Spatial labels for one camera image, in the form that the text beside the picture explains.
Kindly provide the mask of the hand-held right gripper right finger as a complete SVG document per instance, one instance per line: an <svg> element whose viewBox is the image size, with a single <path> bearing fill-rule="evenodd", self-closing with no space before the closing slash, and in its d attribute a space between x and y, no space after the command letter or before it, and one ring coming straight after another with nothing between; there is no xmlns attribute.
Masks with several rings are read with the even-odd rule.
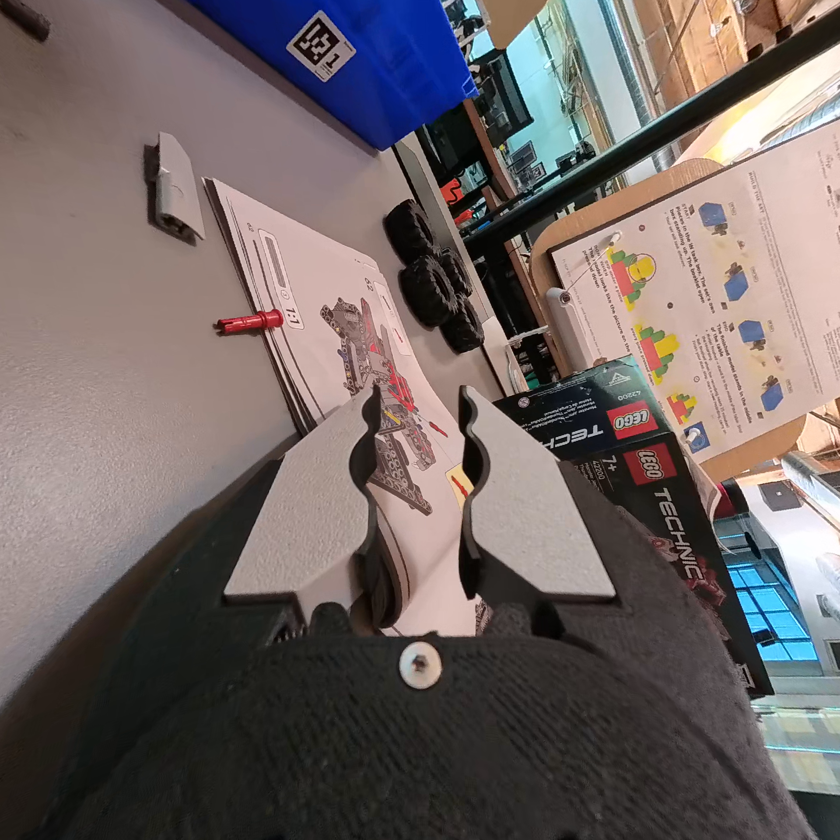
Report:
<svg viewBox="0 0 840 840"><path fill-rule="evenodd" d="M609 603L616 588L561 462L469 385L458 394L463 470L458 575L490 607Z"/></svg>

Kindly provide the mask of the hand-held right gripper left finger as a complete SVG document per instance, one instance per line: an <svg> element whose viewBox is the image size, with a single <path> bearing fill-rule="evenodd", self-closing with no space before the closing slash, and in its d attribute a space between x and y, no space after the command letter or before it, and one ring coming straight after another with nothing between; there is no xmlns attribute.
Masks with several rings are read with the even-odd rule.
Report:
<svg viewBox="0 0 840 840"><path fill-rule="evenodd" d="M337 603L363 634L394 623L394 531L368 483L382 422L367 385L284 455L224 587L227 606L284 604L304 625Z"/></svg>

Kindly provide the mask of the red toy pin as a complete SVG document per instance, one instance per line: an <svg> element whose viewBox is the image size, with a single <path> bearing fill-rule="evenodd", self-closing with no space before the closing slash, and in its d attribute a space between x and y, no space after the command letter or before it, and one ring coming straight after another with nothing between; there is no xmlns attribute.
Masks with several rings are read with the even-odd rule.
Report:
<svg viewBox="0 0 840 840"><path fill-rule="evenodd" d="M220 335L232 335L270 331L281 328L283 324L283 313L278 309L271 309L243 317L219 319L213 327Z"/></svg>

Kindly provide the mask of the building instruction booklet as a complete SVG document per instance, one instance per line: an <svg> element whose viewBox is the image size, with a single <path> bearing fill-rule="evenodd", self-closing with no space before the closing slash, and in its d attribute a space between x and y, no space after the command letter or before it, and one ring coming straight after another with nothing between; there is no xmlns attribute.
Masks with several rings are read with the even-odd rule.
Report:
<svg viewBox="0 0 840 840"><path fill-rule="evenodd" d="M366 385L381 390L377 467L391 590L386 635L476 635L478 599L459 579L461 514L472 486L464 437L429 384L375 262L214 178L203 178L255 310L278 310L266 333L301 435Z"/></svg>

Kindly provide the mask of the grey desk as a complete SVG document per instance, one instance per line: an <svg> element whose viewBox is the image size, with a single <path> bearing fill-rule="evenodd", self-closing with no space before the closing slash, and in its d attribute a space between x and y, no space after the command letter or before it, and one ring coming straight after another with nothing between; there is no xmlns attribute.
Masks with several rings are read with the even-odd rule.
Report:
<svg viewBox="0 0 840 840"><path fill-rule="evenodd" d="M148 220L144 148L373 258L428 168L379 152L188 2L2 16L2 705L155 544L295 432L203 188L196 245Z"/></svg>

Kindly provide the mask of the black toy set box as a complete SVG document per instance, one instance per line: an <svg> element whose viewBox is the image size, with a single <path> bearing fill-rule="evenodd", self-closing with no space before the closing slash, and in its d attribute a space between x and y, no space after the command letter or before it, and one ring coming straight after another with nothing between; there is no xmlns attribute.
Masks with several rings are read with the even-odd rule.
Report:
<svg viewBox="0 0 840 840"><path fill-rule="evenodd" d="M707 504L635 358L608 361L495 404L629 517L704 608L750 698L772 696Z"/></svg>

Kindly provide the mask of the white cylindrical device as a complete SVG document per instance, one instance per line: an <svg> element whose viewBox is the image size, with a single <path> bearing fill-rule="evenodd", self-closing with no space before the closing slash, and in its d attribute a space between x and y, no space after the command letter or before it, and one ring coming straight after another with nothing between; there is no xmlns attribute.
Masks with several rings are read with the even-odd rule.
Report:
<svg viewBox="0 0 840 840"><path fill-rule="evenodd" d="M573 373L588 371L606 362L590 342L581 316L565 289L552 287L543 296L553 340Z"/></svg>

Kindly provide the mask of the black toy tire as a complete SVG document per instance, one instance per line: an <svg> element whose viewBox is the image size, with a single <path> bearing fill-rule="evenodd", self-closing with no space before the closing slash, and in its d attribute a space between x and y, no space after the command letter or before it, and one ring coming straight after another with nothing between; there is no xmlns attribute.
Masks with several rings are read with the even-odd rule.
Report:
<svg viewBox="0 0 840 840"><path fill-rule="evenodd" d="M447 346L456 354L465 354L481 347L485 331L475 308L465 296L456 297L455 314L440 325L439 331Z"/></svg>
<svg viewBox="0 0 840 840"><path fill-rule="evenodd" d="M438 241L427 215L414 199L397 204L383 219L385 235L405 266L437 257Z"/></svg>
<svg viewBox="0 0 840 840"><path fill-rule="evenodd" d="M456 315L455 290L435 257L416 258L400 270L398 283L407 307L424 327L438 328Z"/></svg>
<svg viewBox="0 0 840 840"><path fill-rule="evenodd" d="M463 260L453 250L446 248L437 255L437 262L446 275L450 286L457 296L469 298L472 283Z"/></svg>

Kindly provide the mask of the wooden poster board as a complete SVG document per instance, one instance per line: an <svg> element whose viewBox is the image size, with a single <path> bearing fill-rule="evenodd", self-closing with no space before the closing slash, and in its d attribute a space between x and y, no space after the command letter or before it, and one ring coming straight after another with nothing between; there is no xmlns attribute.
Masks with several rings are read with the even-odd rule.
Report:
<svg viewBox="0 0 840 840"><path fill-rule="evenodd" d="M561 377L591 368L596 358L591 356L586 359L572 328L561 326L551 313L548 292L559 287L560 280L550 251L609 224L617 223L626 216L704 181L723 169L722 164L706 158L678 163L666 171L552 222L541 232L531 250L530 282L541 315L550 326L552 337L547 343ZM740 444L727 453L706 460L702 468L714 482L737 477L764 461L779 459L793 450L804 425L805 416L797 417Z"/></svg>

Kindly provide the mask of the white instruction poster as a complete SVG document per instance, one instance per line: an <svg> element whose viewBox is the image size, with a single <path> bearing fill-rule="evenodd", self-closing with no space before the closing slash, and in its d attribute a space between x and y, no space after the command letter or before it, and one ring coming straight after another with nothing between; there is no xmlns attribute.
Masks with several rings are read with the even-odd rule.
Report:
<svg viewBox="0 0 840 840"><path fill-rule="evenodd" d="M632 354L702 463L839 394L838 120L549 250L596 358Z"/></svg>

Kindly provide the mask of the grey toy panel piece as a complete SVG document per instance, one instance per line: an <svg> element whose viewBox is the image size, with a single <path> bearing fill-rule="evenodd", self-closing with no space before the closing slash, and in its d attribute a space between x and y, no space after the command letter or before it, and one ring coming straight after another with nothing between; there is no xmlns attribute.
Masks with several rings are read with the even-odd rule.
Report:
<svg viewBox="0 0 840 840"><path fill-rule="evenodd" d="M205 239L193 165L172 134L143 147L143 183L150 225L190 246Z"/></svg>

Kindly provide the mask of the black computer monitor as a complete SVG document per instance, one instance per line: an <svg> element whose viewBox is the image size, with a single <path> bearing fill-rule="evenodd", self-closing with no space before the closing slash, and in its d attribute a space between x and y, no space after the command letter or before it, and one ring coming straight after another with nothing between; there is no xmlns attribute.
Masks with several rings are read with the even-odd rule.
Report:
<svg viewBox="0 0 840 840"><path fill-rule="evenodd" d="M491 144L498 148L533 123L513 74L508 53L492 49L478 59L476 110L485 121Z"/></svg>
<svg viewBox="0 0 840 840"><path fill-rule="evenodd" d="M458 181L469 192L489 184L487 157L463 103L420 126L415 135L437 186Z"/></svg>

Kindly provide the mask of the black metal pole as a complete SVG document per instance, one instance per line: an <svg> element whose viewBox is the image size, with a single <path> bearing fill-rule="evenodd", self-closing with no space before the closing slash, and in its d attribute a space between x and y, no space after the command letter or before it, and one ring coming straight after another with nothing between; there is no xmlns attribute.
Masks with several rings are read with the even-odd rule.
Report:
<svg viewBox="0 0 840 840"><path fill-rule="evenodd" d="M839 8L835 7L798 33L750 59L743 67L668 110L595 158L566 175L554 175L548 185L511 199L488 214L485 222L470 226L464 245L471 259L525 233L551 212L578 195L625 173L664 147L706 126L727 110L746 101L839 42Z"/></svg>

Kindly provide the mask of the brown cardboard boxes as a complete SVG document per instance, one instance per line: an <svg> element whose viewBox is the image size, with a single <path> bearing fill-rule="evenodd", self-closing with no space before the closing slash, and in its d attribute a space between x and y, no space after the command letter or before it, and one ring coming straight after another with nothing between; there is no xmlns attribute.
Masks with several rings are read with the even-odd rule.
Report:
<svg viewBox="0 0 840 840"><path fill-rule="evenodd" d="M817 1L624 2L654 98L682 102L838 6Z"/></svg>

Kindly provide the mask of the dark grey toy piece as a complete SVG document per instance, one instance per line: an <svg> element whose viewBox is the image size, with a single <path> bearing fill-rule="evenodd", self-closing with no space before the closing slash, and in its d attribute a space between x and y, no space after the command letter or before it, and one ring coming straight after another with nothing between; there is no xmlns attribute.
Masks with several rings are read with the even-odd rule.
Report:
<svg viewBox="0 0 840 840"><path fill-rule="evenodd" d="M1 1L1 13L35 41L43 44L49 38L50 21L26 2Z"/></svg>

